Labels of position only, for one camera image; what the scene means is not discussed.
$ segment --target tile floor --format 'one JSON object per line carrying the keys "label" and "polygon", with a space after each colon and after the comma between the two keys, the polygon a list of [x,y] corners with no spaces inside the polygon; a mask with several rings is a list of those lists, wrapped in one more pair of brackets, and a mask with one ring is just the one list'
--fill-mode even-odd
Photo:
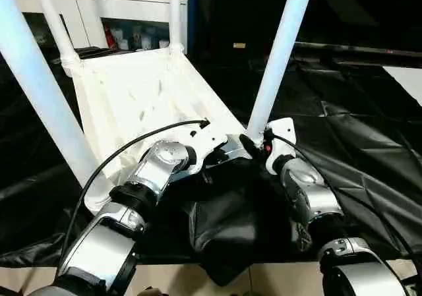
{"label": "tile floor", "polygon": [[[396,260],[392,267],[401,278],[413,275],[410,261]],[[31,291],[48,285],[54,268],[0,268],[0,285],[15,291]],[[322,296],[322,276],[318,264],[255,264],[225,287],[218,287],[205,271],[194,264],[138,266],[127,296],[136,296],[148,286],[171,296],[243,296],[254,292],[262,296]]]}

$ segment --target black fabric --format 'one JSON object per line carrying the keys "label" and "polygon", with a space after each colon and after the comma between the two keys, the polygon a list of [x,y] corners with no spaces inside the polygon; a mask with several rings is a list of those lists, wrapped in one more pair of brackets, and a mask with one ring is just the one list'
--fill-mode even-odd
{"label": "black fabric", "polygon": [[[56,265],[80,187],[28,100],[1,64],[0,265]],[[261,72],[197,64],[238,119],[247,123]],[[77,114],[71,79],[53,73]],[[297,145],[330,182],[383,213],[422,253],[422,109],[380,67],[293,63],[272,119],[293,117]],[[385,258],[405,256],[394,236],[360,205],[338,195],[351,227]],[[199,262],[224,285],[252,262],[311,260],[283,190],[261,163],[236,160],[171,185],[146,233],[140,261]],[[90,218],[83,210],[75,233]]]}

